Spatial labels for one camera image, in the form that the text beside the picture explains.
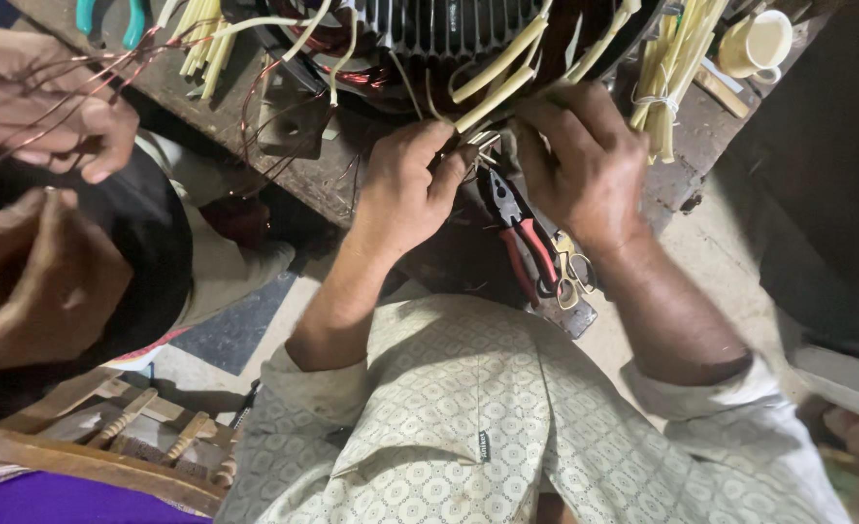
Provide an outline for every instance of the patterned shirt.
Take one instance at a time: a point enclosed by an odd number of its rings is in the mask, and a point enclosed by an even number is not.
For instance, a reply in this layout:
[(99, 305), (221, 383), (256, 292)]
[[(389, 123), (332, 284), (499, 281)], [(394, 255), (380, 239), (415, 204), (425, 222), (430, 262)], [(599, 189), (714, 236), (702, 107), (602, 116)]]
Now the patterned shirt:
[(465, 295), (378, 308), (366, 362), (279, 348), (220, 522), (849, 522), (764, 361), (713, 387), (622, 370), (661, 435), (567, 335)]

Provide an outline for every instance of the wire cutter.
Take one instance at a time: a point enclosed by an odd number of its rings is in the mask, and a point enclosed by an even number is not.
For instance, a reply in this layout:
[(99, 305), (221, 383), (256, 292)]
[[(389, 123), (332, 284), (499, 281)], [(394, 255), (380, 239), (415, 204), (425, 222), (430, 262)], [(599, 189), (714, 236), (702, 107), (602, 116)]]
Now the wire cutter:
[[(93, 31), (93, 3), (96, 0), (77, 0), (76, 26), (81, 33), (89, 36)], [(122, 47), (134, 49), (142, 40), (144, 32), (144, 9), (142, 0), (129, 0), (129, 26), (122, 37)]]
[[(530, 304), (536, 308), (540, 305), (540, 296), (537, 293), (538, 280), (542, 280), (550, 292), (555, 289), (559, 280), (552, 265), (552, 256), (533, 230), (533, 218), (524, 218), (511, 187), (494, 169), (487, 171), (491, 201), (497, 209), (500, 221), (504, 224), (504, 229), (497, 235), (507, 244), (507, 253), (511, 258), (511, 266), (514, 274), (517, 275), (517, 281)], [(535, 268), (527, 268), (524, 262), (526, 257), (522, 252), (524, 247), (532, 256)]]

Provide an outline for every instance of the clothing tag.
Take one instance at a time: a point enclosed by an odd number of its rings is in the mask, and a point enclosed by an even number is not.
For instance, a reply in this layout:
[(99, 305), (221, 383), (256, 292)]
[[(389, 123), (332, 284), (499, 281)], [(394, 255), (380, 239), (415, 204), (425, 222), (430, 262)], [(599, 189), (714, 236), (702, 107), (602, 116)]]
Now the clothing tag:
[(486, 432), (478, 434), (478, 447), (482, 452), (482, 462), (491, 462), (491, 449), (488, 444)]

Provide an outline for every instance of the purple fabric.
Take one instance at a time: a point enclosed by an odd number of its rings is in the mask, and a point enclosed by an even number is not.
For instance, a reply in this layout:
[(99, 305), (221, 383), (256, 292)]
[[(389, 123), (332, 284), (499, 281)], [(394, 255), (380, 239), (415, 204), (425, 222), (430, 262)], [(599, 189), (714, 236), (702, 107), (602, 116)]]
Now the purple fabric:
[(156, 497), (67, 475), (34, 472), (0, 484), (0, 524), (210, 524)]

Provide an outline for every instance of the cup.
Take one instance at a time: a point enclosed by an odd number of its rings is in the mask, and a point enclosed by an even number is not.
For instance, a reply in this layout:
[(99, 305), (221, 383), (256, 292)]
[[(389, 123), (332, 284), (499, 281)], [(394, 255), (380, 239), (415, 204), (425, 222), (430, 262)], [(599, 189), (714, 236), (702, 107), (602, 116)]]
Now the cup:
[[(763, 84), (775, 84), (782, 77), (778, 66), (790, 49), (792, 22), (782, 11), (763, 11), (727, 30), (717, 52), (717, 65), (729, 77), (752, 77)], [(763, 77), (763, 71), (769, 71), (770, 76)]]

